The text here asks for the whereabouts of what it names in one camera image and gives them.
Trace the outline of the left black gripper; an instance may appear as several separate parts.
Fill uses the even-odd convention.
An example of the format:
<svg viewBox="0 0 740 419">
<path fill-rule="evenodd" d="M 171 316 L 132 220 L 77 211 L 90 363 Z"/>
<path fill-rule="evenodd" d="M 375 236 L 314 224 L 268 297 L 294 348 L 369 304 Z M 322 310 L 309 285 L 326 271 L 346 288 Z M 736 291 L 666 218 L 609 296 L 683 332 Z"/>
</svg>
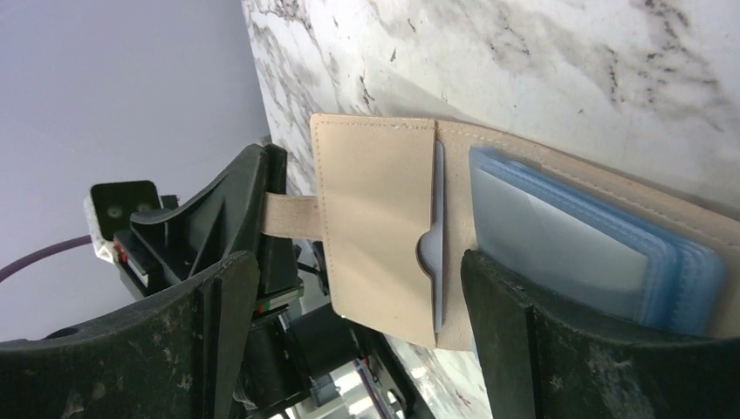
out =
<svg viewBox="0 0 740 419">
<path fill-rule="evenodd" d="M 246 147 L 216 178 L 176 209 L 131 215 L 130 229 L 162 265 L 169 284 L 204 271 L 235 251 L 256 251 L 258 296 L 298 285 L 284 208 L 287 152 Z M 387 338 L 342 319 L 325 304 L 295 319 L 286 306 L 259 310 L 252 321 L 233 418 L 286 417 L 319 398 L 319 382 L 351 364 L 382 418 L 414 418 L 416 389 Z"/>
</svg>

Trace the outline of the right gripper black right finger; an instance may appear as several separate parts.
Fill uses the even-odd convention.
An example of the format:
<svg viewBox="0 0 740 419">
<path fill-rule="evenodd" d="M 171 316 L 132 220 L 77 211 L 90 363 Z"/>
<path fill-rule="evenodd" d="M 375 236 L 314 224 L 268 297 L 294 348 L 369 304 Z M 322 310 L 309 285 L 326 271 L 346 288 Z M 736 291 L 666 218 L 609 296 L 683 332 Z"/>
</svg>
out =
<svg viewBox="0 0 740 419">
<path fill-rule="evenodd" d="M 495 418 L 738 417 L 738 339 L 606 315 L 480 251 L 460 275 Z"/>
</svg>

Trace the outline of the white card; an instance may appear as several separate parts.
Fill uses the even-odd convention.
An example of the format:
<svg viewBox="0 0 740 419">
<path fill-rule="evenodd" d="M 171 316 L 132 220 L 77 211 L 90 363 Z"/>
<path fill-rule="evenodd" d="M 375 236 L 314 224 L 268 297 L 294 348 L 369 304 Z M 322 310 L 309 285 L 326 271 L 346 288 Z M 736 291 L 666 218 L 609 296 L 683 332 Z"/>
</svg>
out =
<svg viewBox="0 0 740 419">
<path fill-rule="evenodd" d="M 432 281 L 433 327 L 439 333 L 443 325 L 444 299 L 444 146 L 435 141 L 432 177 L 432 219 L 430 230 L 417 245 L 422 267 Z"/>
</svg>

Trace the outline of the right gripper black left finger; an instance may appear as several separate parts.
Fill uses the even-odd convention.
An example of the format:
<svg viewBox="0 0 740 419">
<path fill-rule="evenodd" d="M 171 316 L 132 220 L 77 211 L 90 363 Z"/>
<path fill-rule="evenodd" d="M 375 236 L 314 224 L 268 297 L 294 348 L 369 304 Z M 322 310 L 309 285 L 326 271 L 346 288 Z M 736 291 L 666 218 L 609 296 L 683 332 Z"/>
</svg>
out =
<svg viewBox="0 0 740 419">
<path fill-rule="evenodd" d="M 258 282 L 239 251 L 97 319 L 4 342 L 2 417 L 228 417 Z"/>
</svg>

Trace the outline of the beige leather card holder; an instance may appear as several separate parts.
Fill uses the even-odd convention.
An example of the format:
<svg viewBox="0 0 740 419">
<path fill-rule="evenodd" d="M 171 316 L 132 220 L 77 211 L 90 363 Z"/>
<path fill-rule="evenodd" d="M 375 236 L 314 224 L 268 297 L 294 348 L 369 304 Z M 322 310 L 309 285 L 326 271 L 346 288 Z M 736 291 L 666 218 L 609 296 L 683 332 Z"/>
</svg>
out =
<svg viewBox="0 0 740 419">
<path fill-rule="evenodd" d="M 739 223 L 587 161 L 468 123 L 316 113 L 318 193 L 285 196 L 290 238 L 319 240 L 334 311 L 417 346 L 467 351 L 472 330 L 460 278 L 476 247 L 468 152 L 492 146 L 548 175 L 717 251 L 727 263 L 708 334 L 739 333 Z M 435 141 L 444 146 L 443 325 L 433 327 L 431 277 L 417 254 L 430 230 Z"/>
</svg>

